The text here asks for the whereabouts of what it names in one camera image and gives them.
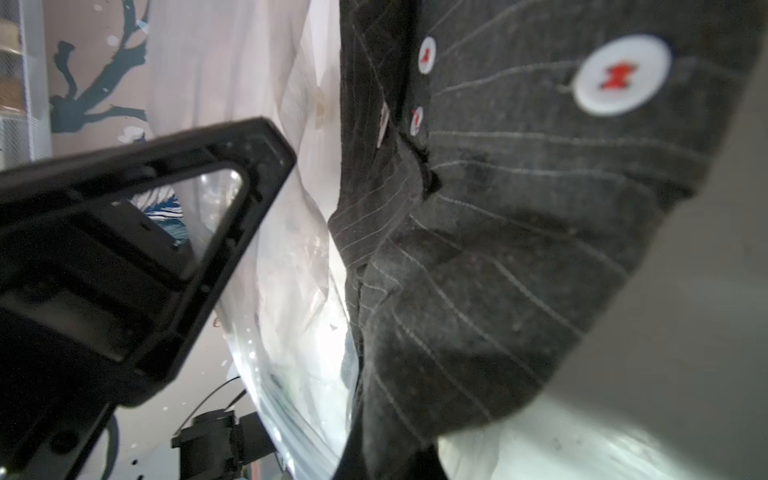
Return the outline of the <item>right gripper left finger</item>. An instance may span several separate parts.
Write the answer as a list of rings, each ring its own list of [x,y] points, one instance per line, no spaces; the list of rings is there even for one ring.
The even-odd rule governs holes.
[[[120,406],[173,381],[296,163],[266,118],[1,174],[1,475],[73,479]],[[209,242],[132,196],[239,182]]]

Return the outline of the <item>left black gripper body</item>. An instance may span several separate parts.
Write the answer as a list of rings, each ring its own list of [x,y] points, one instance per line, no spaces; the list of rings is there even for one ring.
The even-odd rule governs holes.
[[[214,410],[195,417],[171,440],[182,480],[238,479],[244,467],[277,449],[258,413]]]

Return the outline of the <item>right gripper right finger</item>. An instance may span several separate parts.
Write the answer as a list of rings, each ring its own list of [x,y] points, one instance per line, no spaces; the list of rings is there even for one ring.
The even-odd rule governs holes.
[[[525,409],[439,443],[452,479],[767,475],[767,61],[702,191]]]

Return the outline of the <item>clear plastic vacuum bag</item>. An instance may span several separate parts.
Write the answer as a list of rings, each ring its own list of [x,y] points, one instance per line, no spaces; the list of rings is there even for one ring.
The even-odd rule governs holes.
[[[329,479],[358,369],[345,365],[335,1],[156,1],[148,118],[159,136],[263,117],[296,163],[216,306],[239,374],[296,479]]]

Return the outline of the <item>dark grey striped shirt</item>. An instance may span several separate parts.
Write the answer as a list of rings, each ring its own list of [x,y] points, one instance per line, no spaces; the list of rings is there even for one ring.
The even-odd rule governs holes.
[[[343,1],[338,478],[530,403],[705,180],[763,1]]]

